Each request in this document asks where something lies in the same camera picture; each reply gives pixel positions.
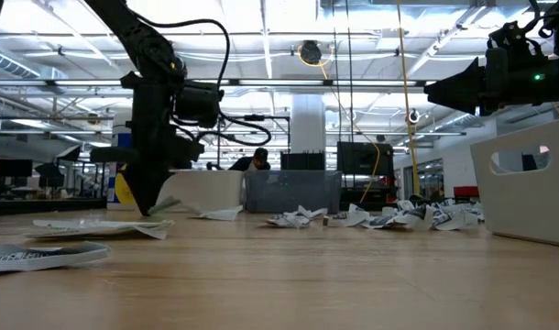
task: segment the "ceiling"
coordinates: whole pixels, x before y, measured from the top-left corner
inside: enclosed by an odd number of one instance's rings
[[[304,65],[298,47],[315,40],[323,52],[331,79],[400,80],[402,57],[396,1],[392,0],[128,0],[139,14],[157,22],[179,22],[213,18],[231,35],[231,59],[225,79],[316,79],[324,78],[319,67]],[[551,1],[539,1],[543,8]],[[527,0],[407,0],[402,1],[401,21],[409,79],[436,81],[462,71],[476,56],[485,53],[488,34],[506,21],[532,19]],[[217,77],[225,42],[214,25],[159,29],[185,61],[189,77]],[[537,36],[535,31],[529,37]],[[550,41],[538,38],[545,53]],[[83,0],[7,0],[0,17],[0,56],[20,64],[22,74],[39,78],[79,80],[118,79],[135,71],[120,42]],[[1,70],[0,79],[17,79],[16,72]],[[114,116],[130,112],[130,94],[111,88],[70,89],[84,97],[38,96],[35,88],[0,87],[0,98],[8,95],[33,105],[34,115],[62,109],[64,116]],[[103,97],[94,97],[101,92]],[[109,97],[115,92],[116,97]],[[289,115],[292,90],[274,88],[238,91],[227,88],[221,103],[224,111]],[[353,104],[356,123],[363,129],[399,131],[405,125],[403,89],[388,93],[370,91],[341,93],[341,103]],[[323,95],[327,111],[338,111],[330,91]],[[409,95],[410,108],[428,114],[425,124],[444,121],[453,112],[427,101],[422,93]],[[1,107],[4,114],[9,107]],[[89,123],[62,122],[80,129]],[[329,138],[329,145],[334,143]]]

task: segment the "red object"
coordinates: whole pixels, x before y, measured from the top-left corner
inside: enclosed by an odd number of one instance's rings
[[[465,197],[478,197],[479,189],[476,186],[466,186],[466,187],[454,187],[455,197],[465,196]]]

